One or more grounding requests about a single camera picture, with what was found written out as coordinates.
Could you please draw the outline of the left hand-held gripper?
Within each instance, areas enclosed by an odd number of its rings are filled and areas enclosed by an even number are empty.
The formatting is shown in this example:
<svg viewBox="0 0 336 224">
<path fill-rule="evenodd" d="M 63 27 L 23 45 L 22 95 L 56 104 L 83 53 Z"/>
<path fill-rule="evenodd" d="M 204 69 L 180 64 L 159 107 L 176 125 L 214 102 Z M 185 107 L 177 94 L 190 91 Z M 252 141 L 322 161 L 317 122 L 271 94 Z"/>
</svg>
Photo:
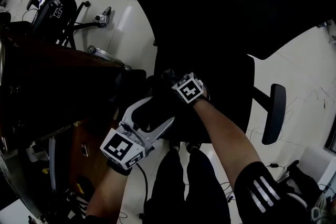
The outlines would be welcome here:
<svg viewBox="0 0 336 224">
<path fill-rule="evenodd" d="M 141 99 L 129 106 L 116 129 L 111 129 L 100 149 L 109 161 L 123 170 L 128 170 L 146 158 L 152 151 L 152 143 L 159 139 L 173 124 L 171 117 L 155 130 L 142 130 L 132 119 L 133 112 L 150 101 L 152 97 Z"/>
</svg>

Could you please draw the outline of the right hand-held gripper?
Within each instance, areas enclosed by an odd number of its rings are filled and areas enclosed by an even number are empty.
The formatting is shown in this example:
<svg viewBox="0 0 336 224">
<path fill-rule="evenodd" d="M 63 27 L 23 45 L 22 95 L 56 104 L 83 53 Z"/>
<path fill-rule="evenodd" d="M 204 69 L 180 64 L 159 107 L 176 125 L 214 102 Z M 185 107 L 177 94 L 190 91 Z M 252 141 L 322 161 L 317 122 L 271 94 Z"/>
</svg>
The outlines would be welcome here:
<svg viewBox="0 0 336 224">
<path fill-rule="evenodd" d="M 185 103 L 191 104 L 197 99 L 211 100 L 208 88 L 193 72 L 182 76 L 172 71 L 171 80 L 171 89 Z"/>
</svg>

